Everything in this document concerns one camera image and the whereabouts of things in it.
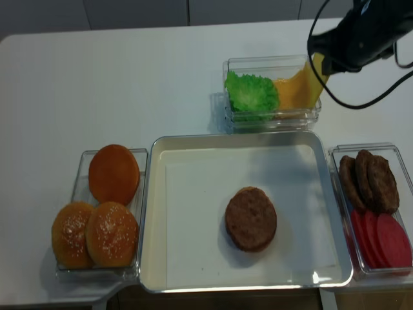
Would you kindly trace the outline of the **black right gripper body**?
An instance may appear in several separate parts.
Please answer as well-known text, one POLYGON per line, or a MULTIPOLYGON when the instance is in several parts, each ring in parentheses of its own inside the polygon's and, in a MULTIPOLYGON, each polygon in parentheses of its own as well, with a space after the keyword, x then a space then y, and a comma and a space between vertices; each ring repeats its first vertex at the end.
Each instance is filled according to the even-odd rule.
POLYGON ((307 50, 325 57, 324 75, 355 73, 397 56, 398 40, 411 31, 411 9, 353 9, 334 29, 309 35, 307 50))

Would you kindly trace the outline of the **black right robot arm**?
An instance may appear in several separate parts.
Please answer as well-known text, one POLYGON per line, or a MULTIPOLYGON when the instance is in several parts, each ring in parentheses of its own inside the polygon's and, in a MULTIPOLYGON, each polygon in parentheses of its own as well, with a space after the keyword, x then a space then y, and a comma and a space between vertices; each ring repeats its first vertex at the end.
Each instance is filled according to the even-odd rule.
POLYGON ((359 1, 338 26, 309 39, 311 53, 324 56, 324 76, 359 72, 390 57, 393 44, 412 31, 412 1, 359 1))

